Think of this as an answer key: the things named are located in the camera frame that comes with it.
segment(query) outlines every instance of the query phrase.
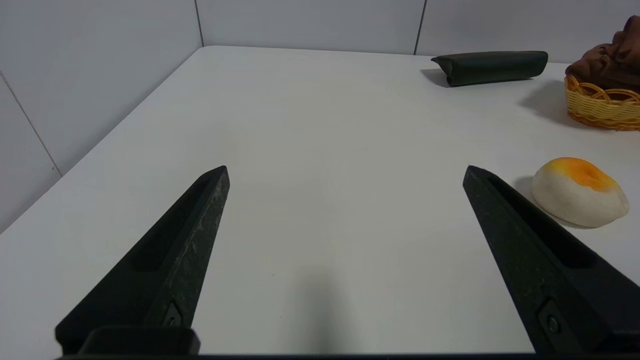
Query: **wicker basket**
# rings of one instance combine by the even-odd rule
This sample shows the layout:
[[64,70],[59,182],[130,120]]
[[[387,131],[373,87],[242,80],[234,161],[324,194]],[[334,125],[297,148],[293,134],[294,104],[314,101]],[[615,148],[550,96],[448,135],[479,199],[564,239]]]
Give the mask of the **wicker basket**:
[[573,75],[564,79],[564,87],[573,120],[607,129],[640,131],[638,93],[625,89],[602,90],[594,84],[580,83]]

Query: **fried egg toy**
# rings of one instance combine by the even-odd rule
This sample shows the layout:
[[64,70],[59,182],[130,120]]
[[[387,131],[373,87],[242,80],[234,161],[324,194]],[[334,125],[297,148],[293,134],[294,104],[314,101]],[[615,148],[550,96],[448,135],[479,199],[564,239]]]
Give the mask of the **fried egg toy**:
[[542,166],[533,177],[532,193],[544,210],[586,227],[606,225],[629,212],[618,183],[577,158],[558,158]]

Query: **white wall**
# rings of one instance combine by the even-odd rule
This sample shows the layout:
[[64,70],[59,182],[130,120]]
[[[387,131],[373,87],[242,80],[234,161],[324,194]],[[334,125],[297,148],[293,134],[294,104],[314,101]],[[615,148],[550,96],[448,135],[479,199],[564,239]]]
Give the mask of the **white wall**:
[[413,54],[424,0],[197,0],[205,45]]
[[200,46],[193,0],[0,0],[0,70],[63,174]]
[[0,233],[60,174],[0,76]]
[[631,15],[640,0],[428,0],[417,54],[543,50],[571,63]]

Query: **wall seam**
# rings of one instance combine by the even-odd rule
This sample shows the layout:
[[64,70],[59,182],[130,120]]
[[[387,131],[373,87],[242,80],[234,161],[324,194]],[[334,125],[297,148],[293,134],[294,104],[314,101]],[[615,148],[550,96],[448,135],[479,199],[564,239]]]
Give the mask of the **wall seam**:
[[18,97],[15,95],[15,92],[13,91],[13,88],[11,87],[11,85],[9,84],[9,81],[6,79],[6,77],[4,76],[4,74],[3,74],[3,72],[1,70],[0,70],[0,78],[2,78],[2,80],[6,84],[6,87],[9,89],[9,92],[11,92],[11,95],[13,96],[13,99],[15,100],[15,102],[20,107],[20,111],[22,111],[22,114],[24,115],[24,118],[27,119],[27,122],[29,123],[29,126],[31,126],[31,129],[33,130],[34,134],[36,134],[36,137],[38,138],[38,141],[42,145],[42,148],[44,149],[44,151],[47,153],[47,156],[51,160],[51,163],[53,164],[54,169],[58,172],[60,177],[62,177],[62,172],[58,168],[58,165],[56,164],[56,162],[53,160],[53,157],[51,156],[51,153],[49,152],[47,147],[44,145],[44,142],[42,141],[42,138],[40,137],[40,134],[38,134],[38,131],[36,130],[35,126],[33,126],[33,123],[31,122],[31,119],[29,119],[29,116],[24,111],[24,108],[22,107],[22,104],[18,100]]
[[196,6],[196,17],[198,18],[198,30],[200,32],[200,43],[202,44],[202,47],[204,47],[204,38],[202,37],[202,25],[200,24],[200,12],[198,11],[198,0],[193,0],[193,3]]
[[424,21],[424,10],[427,8],[427,0],[424,0],[422,4],[422,15],[420,16],[420,26],[418,26],[418,36],[415,37],[415,47],[413,48],[413,54],[418,52],[418,42],[420,42],[420,32],[422,32],[422,22]]

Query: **orange yolk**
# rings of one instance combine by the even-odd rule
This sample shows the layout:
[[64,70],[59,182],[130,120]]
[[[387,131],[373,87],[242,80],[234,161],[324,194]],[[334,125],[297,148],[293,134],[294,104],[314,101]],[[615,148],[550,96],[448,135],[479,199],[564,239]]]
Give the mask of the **orange yolk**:
[[597,192],[605,192],[616,186],[616,181],[602,172],[594,164],[577,158],[558,158],[547,163],[553,171],[570,177],[582,186],[588,186]]

